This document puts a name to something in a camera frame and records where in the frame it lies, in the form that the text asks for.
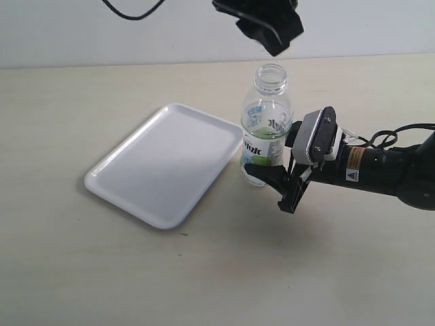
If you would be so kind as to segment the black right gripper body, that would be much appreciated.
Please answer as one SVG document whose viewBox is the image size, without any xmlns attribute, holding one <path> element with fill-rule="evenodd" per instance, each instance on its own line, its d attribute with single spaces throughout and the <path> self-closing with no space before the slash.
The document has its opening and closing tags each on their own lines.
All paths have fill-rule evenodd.
<svg viewBox="0 0 435 326">
<path fill-rule="evenodd" d="M 283 194 L 278 207 L 286 213 L 295 213 L 311 182 L 331 184 L 340 165 L 340 156 L 335 160 L 324 160 L 314 165 L 297 163 L 294 150 L 290 152 L 288 169 L 283 177 Z"/>
</svg>

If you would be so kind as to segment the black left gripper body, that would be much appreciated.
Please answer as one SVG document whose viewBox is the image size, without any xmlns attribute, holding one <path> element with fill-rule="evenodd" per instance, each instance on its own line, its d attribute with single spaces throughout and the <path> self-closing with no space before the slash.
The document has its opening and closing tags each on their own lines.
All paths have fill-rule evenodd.
<svg viewBox="0 0 435 326">
<path fill-rule="evenodd" d="M 297 1 L 212 1 L 214 8 L 238 19 L 279 26 L 299 19 Z"/>
</svg>

